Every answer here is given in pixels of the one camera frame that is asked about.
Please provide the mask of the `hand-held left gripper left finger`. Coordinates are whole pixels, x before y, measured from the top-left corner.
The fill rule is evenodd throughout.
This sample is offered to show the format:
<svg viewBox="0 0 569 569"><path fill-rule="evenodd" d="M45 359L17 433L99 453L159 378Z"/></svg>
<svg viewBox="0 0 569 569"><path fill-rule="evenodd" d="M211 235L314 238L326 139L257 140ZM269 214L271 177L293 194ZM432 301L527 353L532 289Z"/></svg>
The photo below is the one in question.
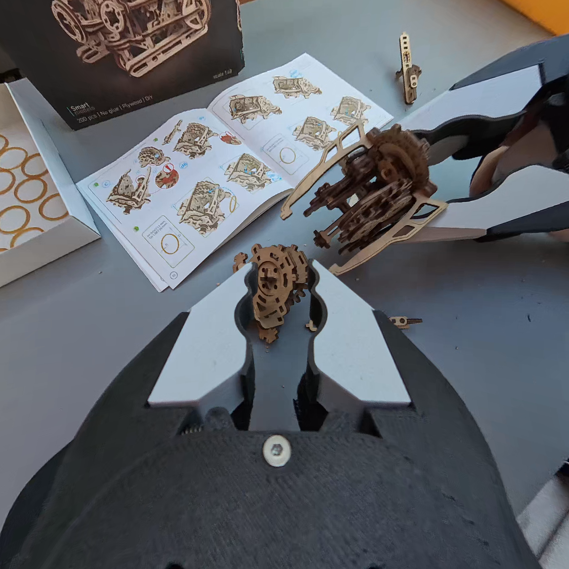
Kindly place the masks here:
<svg viewBox="0 0 569 569"><path fill-rule="evenodd" d="M151 407L191 407L204 418L226 409L237 429L248 430L255 392L252 297L258 266L246 263L196 303L148 398Z"/></svg>

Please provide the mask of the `wooden gear cluster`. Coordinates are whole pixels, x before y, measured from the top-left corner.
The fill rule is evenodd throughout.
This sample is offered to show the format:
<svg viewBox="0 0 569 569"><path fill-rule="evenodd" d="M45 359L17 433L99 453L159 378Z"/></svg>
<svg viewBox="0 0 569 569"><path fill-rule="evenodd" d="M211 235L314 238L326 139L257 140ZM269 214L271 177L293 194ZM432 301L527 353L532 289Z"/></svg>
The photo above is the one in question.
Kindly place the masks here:
<svg viewBox="0 0 569 569"><path fill-rule="evenodd" d="M255 244L251 261L258 265L258 290L252 300L254 318L260 339L270 344L278 339L278 327L290 308L305 296L309 260L294 244Z"/></svg>

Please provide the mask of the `white cardboard tray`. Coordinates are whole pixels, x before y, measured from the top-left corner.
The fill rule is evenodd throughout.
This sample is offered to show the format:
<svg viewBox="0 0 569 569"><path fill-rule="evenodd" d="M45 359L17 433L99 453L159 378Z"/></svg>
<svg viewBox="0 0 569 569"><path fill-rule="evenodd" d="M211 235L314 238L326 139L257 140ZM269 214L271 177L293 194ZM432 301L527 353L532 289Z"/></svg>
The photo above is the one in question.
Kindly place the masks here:
<svg viewBox="0 0 569 569"><path fill-rule="evenodd" d="M1 286L98 238L45 127L1 84Z"/></svg>

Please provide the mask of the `black model kit box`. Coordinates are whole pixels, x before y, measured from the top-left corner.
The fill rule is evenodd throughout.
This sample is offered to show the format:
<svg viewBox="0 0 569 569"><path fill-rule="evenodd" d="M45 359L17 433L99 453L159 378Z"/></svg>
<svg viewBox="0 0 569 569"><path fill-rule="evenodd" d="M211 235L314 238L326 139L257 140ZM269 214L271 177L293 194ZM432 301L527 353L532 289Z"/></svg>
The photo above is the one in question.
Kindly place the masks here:
<svg viewBox="0 0 569 569"><path fill-rule="evenodd" d="M239 1L1 1L1 46L73 130L245 65Z"/></svg>

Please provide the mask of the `yellow plastic bin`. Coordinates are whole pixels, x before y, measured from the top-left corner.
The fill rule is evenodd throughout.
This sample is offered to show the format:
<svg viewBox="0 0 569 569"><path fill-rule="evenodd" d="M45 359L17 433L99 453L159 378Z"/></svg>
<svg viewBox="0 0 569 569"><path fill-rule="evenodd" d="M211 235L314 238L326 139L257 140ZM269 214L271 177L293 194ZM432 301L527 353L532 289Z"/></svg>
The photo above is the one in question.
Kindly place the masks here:
<svg viewBox="0 0 569 569"><path fill-rule="evenodd" d="M568 1L502 1L556 36L568 33Z"/></svg>

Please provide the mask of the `wooden mechanical model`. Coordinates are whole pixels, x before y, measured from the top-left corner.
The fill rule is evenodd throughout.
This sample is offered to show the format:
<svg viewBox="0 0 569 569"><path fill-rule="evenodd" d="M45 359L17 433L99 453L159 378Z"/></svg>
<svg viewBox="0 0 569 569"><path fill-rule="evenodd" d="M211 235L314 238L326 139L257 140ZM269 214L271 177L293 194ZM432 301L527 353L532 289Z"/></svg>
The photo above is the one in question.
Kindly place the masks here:
<svg viewBox="0 0 569 569"><path fill-rule="evenodd" d="M448 208L434 200L437 186L430 181L429 143L395 124L389 130L374 127L365 132L356 121L323 151L318 164L305 175L281 207L281 219L333 166L340 164L343 178L324 183L310 201L304 216L321 207L339 209L342 215L323 231L315 232L318 247L329 248L334 237L343 244L340 254L356 251L343 266L329 271L345 274L371 260L388 246L407 241Z"/></svg>

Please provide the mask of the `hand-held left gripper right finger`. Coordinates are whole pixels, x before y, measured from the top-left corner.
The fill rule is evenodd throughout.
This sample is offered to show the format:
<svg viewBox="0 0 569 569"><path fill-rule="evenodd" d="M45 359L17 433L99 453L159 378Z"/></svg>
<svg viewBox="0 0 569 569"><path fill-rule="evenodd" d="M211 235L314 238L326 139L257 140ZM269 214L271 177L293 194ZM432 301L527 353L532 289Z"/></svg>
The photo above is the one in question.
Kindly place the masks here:
<svg viewBox="0 0 569 569"><path fill-rule="evenodd" d="M316 331L295 412L317 431L334 412L356 422L371 409L404 409L411 397L378 323L378 312L321 263L310 260L309 316Z"/></svg>

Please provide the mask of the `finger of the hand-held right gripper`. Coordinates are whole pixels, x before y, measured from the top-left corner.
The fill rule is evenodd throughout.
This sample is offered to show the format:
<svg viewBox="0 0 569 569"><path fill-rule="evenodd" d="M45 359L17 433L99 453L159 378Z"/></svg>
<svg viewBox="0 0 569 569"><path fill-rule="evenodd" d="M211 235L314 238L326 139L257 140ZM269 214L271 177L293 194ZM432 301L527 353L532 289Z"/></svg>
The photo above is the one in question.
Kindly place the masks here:
<svg viewBox="0 0 569 569"><path fill-rule="evenodd" d="M477 128L516 116L544 83L537 63L490 79L449 89L400 120L405 130L427 132L431 156L457 156L474 142Z"/></svg>
<svg viewBox="0 0 569 569"><path fill-rule="evenodd" d="M542 166L510 174L495 189L451 200L408 243L494 239L568 228L568 175Z"/></svg>

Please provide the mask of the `group of tan rubber bands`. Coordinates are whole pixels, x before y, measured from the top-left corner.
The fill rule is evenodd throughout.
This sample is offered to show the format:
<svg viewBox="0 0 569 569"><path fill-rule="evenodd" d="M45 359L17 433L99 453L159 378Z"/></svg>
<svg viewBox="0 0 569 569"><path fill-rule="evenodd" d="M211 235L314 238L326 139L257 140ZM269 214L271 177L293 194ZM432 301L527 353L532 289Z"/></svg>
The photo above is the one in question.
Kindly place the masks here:
<svg viewBox="0 0 569 569"><path fill-rule="evenodd" d="M69 217L29 133L1 129L1 252L47 232Z"/></svg>

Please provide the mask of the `perforated wooden strip part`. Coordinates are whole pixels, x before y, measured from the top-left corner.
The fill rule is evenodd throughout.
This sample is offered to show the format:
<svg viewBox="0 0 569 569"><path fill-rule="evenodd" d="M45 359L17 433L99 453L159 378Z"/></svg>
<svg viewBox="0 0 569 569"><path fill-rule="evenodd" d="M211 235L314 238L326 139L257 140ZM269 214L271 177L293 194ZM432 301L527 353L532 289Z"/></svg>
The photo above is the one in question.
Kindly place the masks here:
<svg viewBox="0 0 569 569"><path fill-rule="evenodd" d="M418 78L422 70L418 65L412 62L410 38L407 32L403 32L399 38L399 51L401 69L396 72L395 78L397 80L402 78L405 104L412 105L416 101Z"/></svg>

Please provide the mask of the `person's right hand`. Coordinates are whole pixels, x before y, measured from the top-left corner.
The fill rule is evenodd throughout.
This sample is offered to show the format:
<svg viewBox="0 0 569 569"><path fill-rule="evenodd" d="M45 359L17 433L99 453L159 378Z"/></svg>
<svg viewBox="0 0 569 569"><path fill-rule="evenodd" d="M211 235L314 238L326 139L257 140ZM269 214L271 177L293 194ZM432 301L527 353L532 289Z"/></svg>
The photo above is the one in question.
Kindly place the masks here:
<svg viewBox="0 0 569 569"><path fill-rule="evenodd" d="M491 188L497 165L508 149L508 146L499 146L480 160L471 179L469 197L482 194Z"/></svg>

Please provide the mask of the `open instruction booklet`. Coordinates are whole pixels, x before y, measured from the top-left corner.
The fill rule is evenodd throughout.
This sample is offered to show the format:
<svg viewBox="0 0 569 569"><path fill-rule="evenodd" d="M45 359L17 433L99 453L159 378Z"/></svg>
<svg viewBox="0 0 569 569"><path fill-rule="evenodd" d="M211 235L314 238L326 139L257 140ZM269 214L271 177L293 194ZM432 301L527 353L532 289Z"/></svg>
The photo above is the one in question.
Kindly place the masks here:
<svg viewBox="0 0 569 569"><path fill-rule="evenodd" d="M175 115L77 188L153 286L174 289L349 126L392 119L305 53Z"/></svg>

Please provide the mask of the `grey desk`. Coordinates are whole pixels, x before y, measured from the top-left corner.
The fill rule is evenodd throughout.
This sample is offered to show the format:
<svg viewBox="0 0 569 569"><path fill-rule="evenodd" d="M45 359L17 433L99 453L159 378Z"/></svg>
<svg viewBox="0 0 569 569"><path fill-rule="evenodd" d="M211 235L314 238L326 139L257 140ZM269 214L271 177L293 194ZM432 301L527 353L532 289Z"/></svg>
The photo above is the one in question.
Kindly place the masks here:
<svg viewBox="0 0 569 569"><path fill-rule="evenodd" d="M73 132L27 81L74 181L121 156L176 113L307 52L399 121L398 37L410 34L427 103L521 46L549 39L499 1L254 1L241 9L238 77ZM296 244L329 266L304 218L274 207L159 293L94 215L101 238L1 288L1 522L35 472L70 441L113 378L180 311L231 276L255 243ZM496 242L398 244L342 280L376 309L423 319L408 338L440 369L480 426L516 515L568 457L568 245L533 234Z"/></svg>

